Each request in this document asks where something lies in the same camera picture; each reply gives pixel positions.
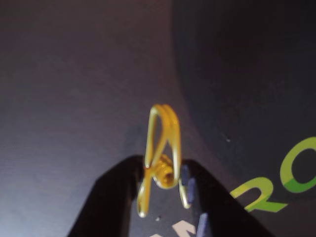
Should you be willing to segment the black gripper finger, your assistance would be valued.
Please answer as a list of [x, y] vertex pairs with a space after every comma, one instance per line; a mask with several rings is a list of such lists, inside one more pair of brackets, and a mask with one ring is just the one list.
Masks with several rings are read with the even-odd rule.
[[272, 234], [198, 162], [181, 166], [186, 207], [192, 209], [197, 237], [270, 237]]
[[143, 157], [129, 156], [94, 183], [69, 237], [127, 237], [131, 205], [143, 178]]

